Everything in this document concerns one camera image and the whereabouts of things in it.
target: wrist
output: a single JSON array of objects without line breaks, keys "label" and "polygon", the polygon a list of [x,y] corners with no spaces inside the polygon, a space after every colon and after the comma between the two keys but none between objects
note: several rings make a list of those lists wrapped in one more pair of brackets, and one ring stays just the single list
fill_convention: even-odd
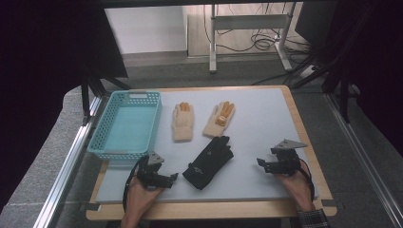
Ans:
[{"label": "wrist", "polygon": [[140,217],[130,217],[127,214],[124,215],[121,222],[121,228],[137,228],[139,224]]}]

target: table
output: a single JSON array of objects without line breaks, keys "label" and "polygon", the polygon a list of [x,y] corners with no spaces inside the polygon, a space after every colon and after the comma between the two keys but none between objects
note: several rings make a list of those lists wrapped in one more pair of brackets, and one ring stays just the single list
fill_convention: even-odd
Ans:
[{"label": "table", "polygon": [[[314,201],[316,208],[323,208],[327,216],[334,216],[336,208],[326,205],[333,197],[321,172],[314,148],[311,146],[301,118],[299,117],[296,104],[287,86],[231,86],[231,87],[193,87],[193,88],[164,88],[163,92],[169,91],[213,91],[234,89],[273,89],[279,88],[288,105],[297,133],[302,142],[308,144],[305,155],[312,175],[317,184],[316,191],[319,197]],[[97,182],[92,193],[90,203],[96,204],[96,196],[107,169],[108,161],[104,161]],[[91,220],[119,220],[124,215],[120,203],[101,204],[95,210],[87,210],[86,217]],[[289,199],[258,200],[258,201],[220,201],[220,202],[156,202],[144,215],[143,219],[235,219],[235,218],[288,218],[296,215],[295,205]]]}]

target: white wall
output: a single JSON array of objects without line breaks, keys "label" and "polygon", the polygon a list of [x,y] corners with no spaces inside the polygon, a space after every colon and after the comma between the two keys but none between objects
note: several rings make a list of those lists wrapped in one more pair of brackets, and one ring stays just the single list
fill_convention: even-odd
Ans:
[{"label": "white wall", "polygon": [[106,9],[122,54],[186,48],[182,6]]}]

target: metal stand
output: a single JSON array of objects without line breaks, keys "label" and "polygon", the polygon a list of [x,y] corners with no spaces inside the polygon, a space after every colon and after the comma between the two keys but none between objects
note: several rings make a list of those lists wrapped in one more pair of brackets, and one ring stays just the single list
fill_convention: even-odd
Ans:
[{"label": "metal stand", "polygon": [[284,69],[291,71],[291,64],[284,51],[284,42],[295,8],[296,2],[287,14],[216,16],[215,5],[211,5],[210,73],[217,72],[216,30],[224,29],[282,29],[281,37],[275,43],[275,47]]}]

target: sleeve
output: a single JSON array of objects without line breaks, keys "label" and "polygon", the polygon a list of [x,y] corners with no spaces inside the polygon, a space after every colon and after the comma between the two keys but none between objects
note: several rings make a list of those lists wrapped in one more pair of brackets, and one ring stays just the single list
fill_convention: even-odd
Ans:
[{"label": "sleeve", "polygon": [[302,228],[330,228],[322,209],[312,212],[297,212]]}]

